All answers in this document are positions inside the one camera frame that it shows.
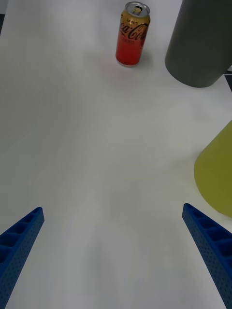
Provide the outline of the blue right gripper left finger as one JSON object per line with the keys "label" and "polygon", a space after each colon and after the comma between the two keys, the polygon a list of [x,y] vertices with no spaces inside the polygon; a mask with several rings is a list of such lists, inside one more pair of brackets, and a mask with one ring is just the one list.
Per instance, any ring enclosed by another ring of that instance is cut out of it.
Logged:
{"label": "blue right gripper left finger", "polygon": [[7,305],[43,223],[43,209],[37,207],[0,236],[1,309]]}

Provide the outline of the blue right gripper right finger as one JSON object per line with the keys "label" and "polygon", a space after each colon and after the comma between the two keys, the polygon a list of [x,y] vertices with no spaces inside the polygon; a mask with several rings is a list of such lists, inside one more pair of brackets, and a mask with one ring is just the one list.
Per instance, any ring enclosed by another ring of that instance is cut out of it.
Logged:
{"label": "blue right gripper right finger", "polygon": [[185,203],[182,218],[227,309],[232,308],[232,234]]}

